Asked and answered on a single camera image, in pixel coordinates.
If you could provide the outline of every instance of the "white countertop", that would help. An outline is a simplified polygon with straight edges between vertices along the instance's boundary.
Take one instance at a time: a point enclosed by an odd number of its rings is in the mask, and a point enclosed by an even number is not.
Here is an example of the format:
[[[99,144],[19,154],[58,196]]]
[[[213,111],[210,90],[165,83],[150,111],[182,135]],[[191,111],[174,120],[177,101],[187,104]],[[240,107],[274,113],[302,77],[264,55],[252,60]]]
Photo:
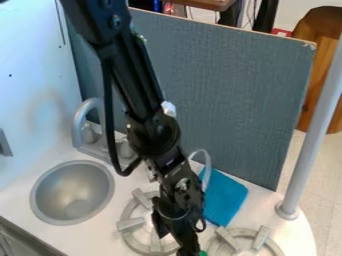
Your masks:
[[[31,211],[29,196],[37,179],[47,170],[62,162],[71,160],[93,160],[105,165],[113,174],[115,192],[106,208],[83,223],[71,226],[54,226],[38,219]],[[191,163],[194,169],[201,168]],[[274,211],[274,206],[282,195],[257,185],[232,177],[249,189],[246,201],[229,224],[230,228],[245,227],[258,230],[265,225],[272,230],[271,237],[278,243],[286,256],[316,256],[314,238],[305,215],[295,221],[286,221]],[[27,168],[27,172],[17,178],[0,193],[0,215],[20,228],[31,233],[47,244],[70,256],[134,256],[116,231],[123,208],[132,198],[131,191],[140,187],[143,191],[158,189],[157,183],[149,183],[144,166],[141,165],[129,177],[118,176],[108,164],[84,155],[71,147],[70,142],[61,142],[53,150],[42,155],[39,162]],[[209,226],[200,235],[205,249],[207,238],[213,234]]]

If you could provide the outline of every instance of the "gray fabric panel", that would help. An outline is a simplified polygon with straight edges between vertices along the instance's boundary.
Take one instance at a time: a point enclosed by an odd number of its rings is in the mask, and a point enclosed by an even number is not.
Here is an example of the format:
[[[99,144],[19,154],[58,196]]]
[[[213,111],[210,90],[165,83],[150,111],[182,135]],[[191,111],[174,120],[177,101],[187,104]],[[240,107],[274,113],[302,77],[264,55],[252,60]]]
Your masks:
[[[275,190],[314,51],[300,41],[137,10],[132,15],[165,95],[177,106],[185,151],[205,148],[215,168]],[[83,96],[99,95],[98,61],[84,42],[73,43]],[[116,97],[119,130],[120,106]]]

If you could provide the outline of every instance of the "blue towel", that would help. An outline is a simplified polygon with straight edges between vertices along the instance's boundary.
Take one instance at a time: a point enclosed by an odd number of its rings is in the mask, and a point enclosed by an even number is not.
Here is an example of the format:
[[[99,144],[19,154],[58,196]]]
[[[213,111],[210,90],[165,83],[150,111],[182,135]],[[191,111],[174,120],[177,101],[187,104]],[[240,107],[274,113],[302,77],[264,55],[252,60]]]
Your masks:
[[[204,217],[217,226],[226,227],[246,199],[248,189],[212,169],[209,185],[205,192]]]

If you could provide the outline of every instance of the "sink basin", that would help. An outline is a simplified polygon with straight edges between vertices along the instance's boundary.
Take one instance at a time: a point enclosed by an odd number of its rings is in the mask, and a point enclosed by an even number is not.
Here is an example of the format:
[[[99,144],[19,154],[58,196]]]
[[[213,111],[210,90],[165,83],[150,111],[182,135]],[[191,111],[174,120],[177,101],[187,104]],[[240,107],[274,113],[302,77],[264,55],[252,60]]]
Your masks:
[[[55,166],[35,183],[30,195],[33,213],[53,225],[73,225],[98,214],[114,193],[109,170],[92,161]]]

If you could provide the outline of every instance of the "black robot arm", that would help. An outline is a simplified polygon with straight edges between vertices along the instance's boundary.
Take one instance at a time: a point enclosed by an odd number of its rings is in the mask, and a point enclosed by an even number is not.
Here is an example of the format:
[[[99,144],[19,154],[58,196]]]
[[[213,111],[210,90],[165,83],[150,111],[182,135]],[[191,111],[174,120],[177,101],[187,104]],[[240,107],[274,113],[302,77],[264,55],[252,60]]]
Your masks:
[[[153,198],[152,220],[159,237],[171,233],[180,245],[178,255],[197,256],[196,232],[205,229],[201,182],[180,147],[176,120],[164,113],[164,97],[149,59],[145,39],[131,22],[125,0],[61,0],[102,66],[106,135],[117,173],[128,176],[144,160],[160,183]],[[138,158],[121,170],[115,148],[112,84],[125,107],[127,138]]]

